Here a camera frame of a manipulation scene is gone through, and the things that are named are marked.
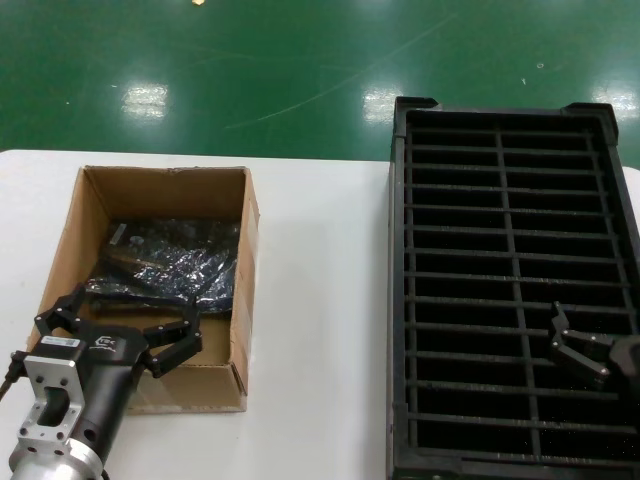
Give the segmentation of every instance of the epoxy floor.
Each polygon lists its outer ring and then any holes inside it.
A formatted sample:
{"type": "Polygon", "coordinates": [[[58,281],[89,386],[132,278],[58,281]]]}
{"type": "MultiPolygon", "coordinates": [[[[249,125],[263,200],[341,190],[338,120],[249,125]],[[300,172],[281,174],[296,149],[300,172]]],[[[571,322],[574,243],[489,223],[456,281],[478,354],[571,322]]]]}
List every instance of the epoxy floor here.
{"type": "Polygon", "coordinates": [[[610,102],[640,166],[633,0],[0,0],[0,149],[388,160],[397,95],[610,102]]]}

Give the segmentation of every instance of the cylindrical motor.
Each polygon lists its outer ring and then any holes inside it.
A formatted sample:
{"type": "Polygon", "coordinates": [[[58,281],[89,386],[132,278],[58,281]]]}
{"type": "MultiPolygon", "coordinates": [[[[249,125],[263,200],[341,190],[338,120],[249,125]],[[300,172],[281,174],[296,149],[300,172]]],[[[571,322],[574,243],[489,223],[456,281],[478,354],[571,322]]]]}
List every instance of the cylindrical motor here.
{"type": "Polygon", "coordinates": [[[67,442],[68,454],[38,453],[18,445],[9,457],[11,480],[98,480],[102,475],[100,457],[77,440],[67,442]]]}

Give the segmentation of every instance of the cardboard box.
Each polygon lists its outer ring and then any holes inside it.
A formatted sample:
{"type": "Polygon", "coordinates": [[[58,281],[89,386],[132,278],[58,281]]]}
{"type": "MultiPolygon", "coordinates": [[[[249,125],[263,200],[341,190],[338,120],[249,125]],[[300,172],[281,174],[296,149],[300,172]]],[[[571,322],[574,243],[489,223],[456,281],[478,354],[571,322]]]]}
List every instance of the cardboard box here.
{"type": "MultiPolygon", "coordinates": [[[[231,320],[228,315],[203,316],[202,352],[160,379],[145,372],[130,412],[244,411],[259,219],[251,172],[241,167],[81,169],[39,311],[50,308],[58,297],[89,277],[109,222],[119,218],[241,221],[231,320]]],[[[176,321],[179,313],[124,316],[95,313],[85,307],[81,316],[98,323],[142,329],[176,321]]],[[[28,340],[29,349],[38,337],[34,329],[28,340]]]]}

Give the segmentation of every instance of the metal bracket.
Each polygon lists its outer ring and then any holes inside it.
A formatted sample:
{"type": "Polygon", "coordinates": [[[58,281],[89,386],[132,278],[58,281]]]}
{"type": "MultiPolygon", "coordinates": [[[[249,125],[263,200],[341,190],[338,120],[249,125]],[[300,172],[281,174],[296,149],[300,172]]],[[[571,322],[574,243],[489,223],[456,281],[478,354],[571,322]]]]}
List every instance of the metal bracket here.
{"type": "Polygon", "coordinates": [[[19,443],[42,453],[70,453],[67,439],[84,408],[76,362],[29,355],[24,365],[36,400],[18,432],[19,443]],[[64,390],[69,397],[67,412],[56,426],[38,423],[48,406],[48,389],[64,390]]]}

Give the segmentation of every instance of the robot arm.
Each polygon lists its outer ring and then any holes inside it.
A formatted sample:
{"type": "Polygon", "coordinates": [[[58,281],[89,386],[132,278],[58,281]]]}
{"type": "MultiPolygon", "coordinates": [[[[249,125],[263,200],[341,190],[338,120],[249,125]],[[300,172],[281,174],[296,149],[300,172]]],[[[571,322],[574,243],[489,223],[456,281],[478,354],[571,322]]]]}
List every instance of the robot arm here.
{"type": "Polygon", "coordinates": [[[120,422],[142,372],[155,378],[202,350],[199,312],[147,328],[94,325],[78,316],[84,289],[58,299],[35,323],[42,335],[29,353],[14,352],[0,399],[28,377],[35,402],[9,458],[12,480],[97,480],[106,476],[120,422]],[[52,336],[62,328],[71,337],[52,336]],[[157,355],[151,349],[167,346],[157,355]]]}

